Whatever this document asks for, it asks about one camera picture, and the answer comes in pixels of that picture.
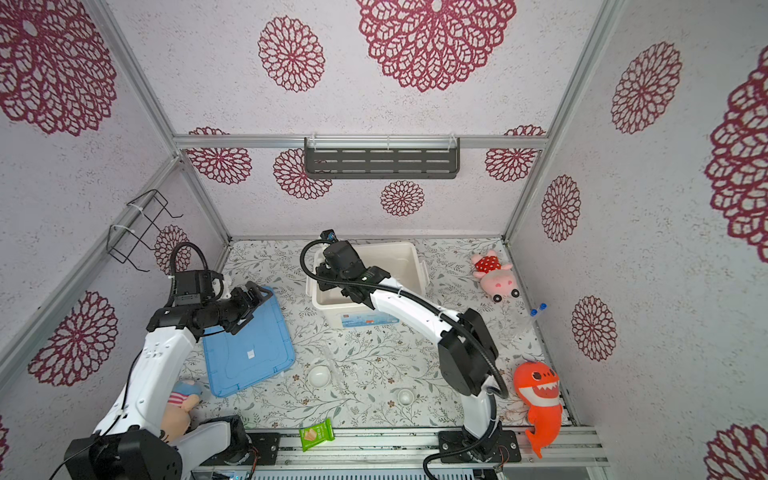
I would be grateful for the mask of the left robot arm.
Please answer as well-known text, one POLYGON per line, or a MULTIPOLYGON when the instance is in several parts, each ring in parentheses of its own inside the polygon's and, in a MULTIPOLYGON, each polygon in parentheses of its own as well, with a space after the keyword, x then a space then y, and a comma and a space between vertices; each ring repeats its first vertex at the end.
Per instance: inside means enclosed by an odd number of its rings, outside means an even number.
POLYGON ((73 479, 189 479, 212 457, 239 465, 255 456, 236 415, 186 429, 175 440, 164 438, 167 401, 205 332, 236 335, 273 296, 252 281, 228 290, 223 275, 207 265, 178 271, 176 257, 184 248, 200 250, 191 242, 172 249, 168 300, 151 317, 121 394, 94 432, 66 450, 60 466, 73 479))

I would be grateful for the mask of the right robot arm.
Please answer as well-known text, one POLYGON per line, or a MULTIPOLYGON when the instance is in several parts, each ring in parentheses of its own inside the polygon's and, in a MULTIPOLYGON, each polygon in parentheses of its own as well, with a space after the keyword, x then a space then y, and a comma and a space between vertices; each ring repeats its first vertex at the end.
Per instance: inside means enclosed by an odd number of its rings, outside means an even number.
POLYGON ((425 457, 425 476, 436 477, 430 464, 437 460, 465 454, 479 461, 491 458, 503 430, 496 400, 507 399, 510 392, 496 365, 498 349, 482 316, 473 309, 461 313, 435 304, 388 271, 365 265, 355 247, 333 230, 304 245, 299 265, 320 289, 338 289, 357 304, 399 319, 435 345, 440 373, 461 397, 463 443, 425 457))

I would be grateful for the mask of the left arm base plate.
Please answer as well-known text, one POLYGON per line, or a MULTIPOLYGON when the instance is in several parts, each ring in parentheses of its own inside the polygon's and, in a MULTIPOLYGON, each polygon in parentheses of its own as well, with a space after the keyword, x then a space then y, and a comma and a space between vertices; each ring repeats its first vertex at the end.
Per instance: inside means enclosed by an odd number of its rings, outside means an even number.
POLYGON ((241 453, 220 453, 203 463, 211 467, 275 466, 282 435, 274 432, 249 432, 249 444, 241 453))

